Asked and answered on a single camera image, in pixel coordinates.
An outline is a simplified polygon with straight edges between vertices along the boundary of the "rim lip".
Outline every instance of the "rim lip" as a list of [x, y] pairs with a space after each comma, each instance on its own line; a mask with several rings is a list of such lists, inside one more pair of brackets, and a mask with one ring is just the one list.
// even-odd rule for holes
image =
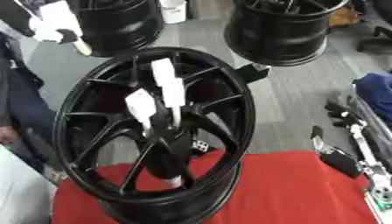
[[320, 57], [324, 51], [326, 50], [326, 47], [328, 45], [328, 37], [325, 35], [324, 41], [322, 45], [318, 48], [317, 51], [315, 51], [312, 54], [306, 55], [305, 57], [298, 58], [298, 59], [280, 59], [280, 60], [273, 60], [273, 59], [263, 59], [259, 58], [256, 59], [256, 57], [252, 57], [253, 55], [251, 53], [248, 53], [246, 51], [242, 51], [240, 47], [235, 46], [234, 42], [231, 39], [231, 35], [229, 34], [229, 31], [231, 29], [234, 29], [233, 27], [230, 27], [230, 24], [226, 26], [223, 38], [226, 41], [226, 44], [228, 47], [236, 54], [238, 54], [240, 57], [243, 57], [246, 60], [252, 61], [254, 63], [260, 63], [266, 66], [273, 66], [273, 67], [294, 67], [294, 66], [299, 66], [303, 65], [305, 63], [311, 62], [318, 57]]
[[236, 1], [236, 7], [245, 7], [246, 9], [253, 11], [255, 13], [266, 13], [272, 16], [278, 16], [278, 17], [286, 17], [286, 18], [312, 18], [312, 17], [324, 17], [327, 16], [328, 14], [332, 13], [333, 11], [336, 11], [338, 8], [341, 8], [345, 4], [348, 3], [348, 0], [340, 0], [340, 3], [333, 6], [332, 8], [329, 8], [328, 10], [324, 10], [321, 12], [314, 12], [314, 13], [309, 13], [309, 14], [283, 14], [283, 13], [275, 13], [271, 12], [268, 10], [261, 10], [261, 9], [255, 9], [254, 7], [246, 4], [244, 0], [239, 0]]
[[[221, 67], [221, 71], [233, 82], [235, 86], [241, 90], [243, 94], [243, 102], [245, 107], [245, 133], [242, 135], [241, 141], [243, 144], [239, 145], [239, 150], [233, 154], [233, 158], [225, 163], [221, 169], [213, 173], [210, 177], [203, 179], [201, 184], [194, 186], [191, 189], [174, 192], [172, 195], [160, 196], [156, 198], [150, 199], [130, 199], [130, 198], [120, 198], [117, 195], [111, 195], [108, 192], [102, 191], [92, 185], [91, 181], [85, 181], [85, 178], [80, 177], [76, 174], [73, 168], [70, 165], [70, 162], [67, 161], [67, 155], [65, 155], [65, 151], [67, 150], [64, 142], [65, 134], [64, 134], [64, 125], [65, 125], [65, 118], [64, 114], [68, 112], [70, 106], [72, 106], [75, 102], [75, 99], [78, 99], [80, 95], [85, 91], [85, 85], [87, 84], [87, 80], [91, 77], [98, 77], [105, 74], [107, 71], [111, 70], [114, 67], [121, 65], [123, 62], [132, 59], [133, 57], [140, 55], [154, 55], [154, 53], [186, 53], [190, 54], [193, 57], [196, 55], [197, 58], [203, 59], [204, 61], [208, 61], [211, 65]], [[59, 157], [59, 161], [61, 162], [62, 166], [64, 167], [66, 173], [69, 177], [76, 182], [81, 188], [92, 193], [93, 195], [97, 196], [100, 199], [107, 200], [107, 201], [119, 201], [125, 203], [132, 203], [132, 204], [154, 204], [154, 203], [168, 203], [177, 200], [182, 200], [186, 198], [189, 194], [200, 194], [205, 191], [208, 191], [209, 184], [215, 184], [220, 181], [226, 174], [228, 174], [235, 166], [242, 160], [243, 155], [246, 153], [246, 149], [248, 148], [251, 138], [254, 133], [255, 125], [256, 125], [256, 112], [255, 112], [255, 104], [253, 101], [252, 94], [248, 89], [248, 86], [245, 84], [243, 80], [235, 75], [236, 71], [226, 62], [214, 57], [211, 54], [196, 51], [193, 49], [181, 48], [181, 47], [156, 47], [156, 48], [148, 48], [141, 51], [135, 52], [127, 52], [119, 57], [110, 59], [100, 66], [93, 69], [89, 72], [84, 78], [80, 79], [77, 84], [74, 86], [73, 90], [68, 94], [66, 99], [64, 100], [63, 104], [61, 105], [58, 114], [56, 115], [55, 125], [54, 125], [54, 132], [53, 132], [53, 142], [54, 142], [54, 149]]]
[[89, 9], [89, 8], [81, 8], [79, 5], [77, 6], [77, 11], [81, 13], [94, 13], [94, 12], [119, 12], [123, 10], [134, 10], [136, 7], [138, 7], [140, 4], [144, 4], [150, 0], [130, 0], [127, 3], [122, 3], [122, 4], [115, 4], [115, 5], [110, 5], [107, 7], [103, 8], [94, 8], [94, 9]]

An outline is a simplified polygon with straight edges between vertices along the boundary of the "chair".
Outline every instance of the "chair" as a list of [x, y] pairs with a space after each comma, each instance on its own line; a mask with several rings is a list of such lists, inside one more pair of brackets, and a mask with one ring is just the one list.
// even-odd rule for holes
[[[374, 8], [380, 17], [392, 25], [392, 1], [391, 0], [374, 0]], [[376, 26], [374, 29], [374, 38], [362, 40], [358, 45], [357, 51], [363, 52], [368, 46], [392, 46], [392, 30]]]

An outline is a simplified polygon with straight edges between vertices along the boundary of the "dark jacket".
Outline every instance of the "dark jacket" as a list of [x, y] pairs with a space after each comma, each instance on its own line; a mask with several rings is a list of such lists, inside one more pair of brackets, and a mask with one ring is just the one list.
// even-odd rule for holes
[[[32, 14], [37, 15], [40, 6], [58, 2], [59, 0], [1, 0], [0, 19], [14, 30], [27, 37], [34, 31], [29, 27]], [[20, 49], [14, 45], [16, 40], [0, 32], [0, 127], [10, 125], [8, 113], [8, 75], [12, 60], [19, 67], [25, 67]]]
[[10, 118], [8, 113], [8, 75], [11, 69], [10, 49], [7, 45], [7, 38], [0, 33], [0, 127], [9, 126]]

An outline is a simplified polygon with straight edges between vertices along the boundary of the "white clamp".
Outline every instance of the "white clamp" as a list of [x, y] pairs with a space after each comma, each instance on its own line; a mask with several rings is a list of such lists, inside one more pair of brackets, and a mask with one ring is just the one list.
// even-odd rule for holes
[[144, 134], [151, 133], [150, 118], [157, 113], [155, 100], [152, 96], [140, 88], [125, 98], [129, 112], [143, 125]]
[[155, 82], [162, 88], [164, 105], [171, 108], [173, 125], [181, 124], [181, 107], [186, 105], [186, 91], [184, 82], [176, 78], [175, 69], [169, 59], [160, 59], [151, 63]]

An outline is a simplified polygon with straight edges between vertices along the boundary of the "person's leg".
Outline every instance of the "person's leg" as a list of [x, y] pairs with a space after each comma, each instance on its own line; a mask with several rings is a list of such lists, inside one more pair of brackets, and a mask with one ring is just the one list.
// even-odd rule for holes
[[55, 112], [40, 97], [39, 91], [21, 73], [11, 70], [9, 78], [10, 114], [52, 145]]

